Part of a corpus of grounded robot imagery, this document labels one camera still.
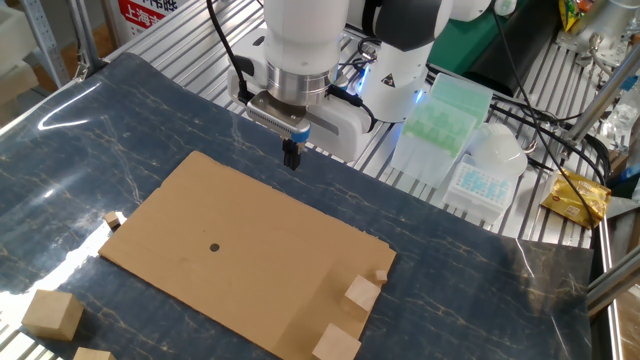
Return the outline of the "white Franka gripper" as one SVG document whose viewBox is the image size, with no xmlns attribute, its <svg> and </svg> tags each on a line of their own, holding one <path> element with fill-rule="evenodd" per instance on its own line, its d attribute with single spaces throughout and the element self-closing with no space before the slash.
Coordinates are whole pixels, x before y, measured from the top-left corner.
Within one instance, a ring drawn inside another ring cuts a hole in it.
<svg viewBox="0 0 640 360">
<path fill-rule="evenodd" d="M 306 143 L 345 162 L 356 160 L 369 139 L 370 115 L 328 93 L 337 70 L 302 76 L 271 64 L 266 58 L 267 34 L 259 28 L 232 47 L 253 95 L 243 104 L 247 117 L 284 139 L 283 164 L 292 170 L 299 167 L 301 145 Z"/>
</svg>

